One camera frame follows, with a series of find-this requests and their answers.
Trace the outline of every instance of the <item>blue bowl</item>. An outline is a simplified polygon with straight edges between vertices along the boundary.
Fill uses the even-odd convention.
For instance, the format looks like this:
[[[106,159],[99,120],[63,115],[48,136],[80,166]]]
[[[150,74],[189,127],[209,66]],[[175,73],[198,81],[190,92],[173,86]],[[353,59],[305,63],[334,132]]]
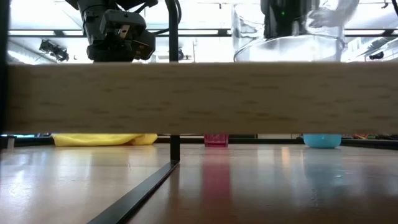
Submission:
[[[304,143],[318,149],[334,149],[341,144],[340,134],[304,134]]]

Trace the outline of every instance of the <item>wooden floor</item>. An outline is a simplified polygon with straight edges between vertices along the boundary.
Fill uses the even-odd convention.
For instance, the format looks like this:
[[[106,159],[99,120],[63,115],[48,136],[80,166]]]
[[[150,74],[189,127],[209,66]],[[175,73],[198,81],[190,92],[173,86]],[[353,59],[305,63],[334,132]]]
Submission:
[[[169,160],[169,146],[3,155],[0,223],[86,223]],[[182,146],[131,223],[397,223],[398,151]]]

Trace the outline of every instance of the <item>wooden plank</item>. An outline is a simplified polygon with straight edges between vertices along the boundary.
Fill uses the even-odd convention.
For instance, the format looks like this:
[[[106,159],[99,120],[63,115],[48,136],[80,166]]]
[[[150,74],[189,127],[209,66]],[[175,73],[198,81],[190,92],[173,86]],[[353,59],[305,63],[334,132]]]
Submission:
[[[9,133],[398,133],[396,63],[10,67]]]

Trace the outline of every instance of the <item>pink object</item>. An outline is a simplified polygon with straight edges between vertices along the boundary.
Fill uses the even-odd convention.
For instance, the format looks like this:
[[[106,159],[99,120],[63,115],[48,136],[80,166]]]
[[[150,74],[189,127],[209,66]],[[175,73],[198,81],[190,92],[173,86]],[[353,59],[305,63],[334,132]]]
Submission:
[[[206,147],[228,147],[227,134],[205,134]]]

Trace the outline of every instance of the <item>yellow object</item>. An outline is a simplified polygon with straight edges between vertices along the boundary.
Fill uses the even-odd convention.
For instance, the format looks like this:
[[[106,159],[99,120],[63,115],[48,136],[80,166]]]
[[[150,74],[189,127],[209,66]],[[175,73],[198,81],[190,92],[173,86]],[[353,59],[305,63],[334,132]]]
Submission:
[[[54,134],[56,146],[135,146],[153,144],[156,134]]]

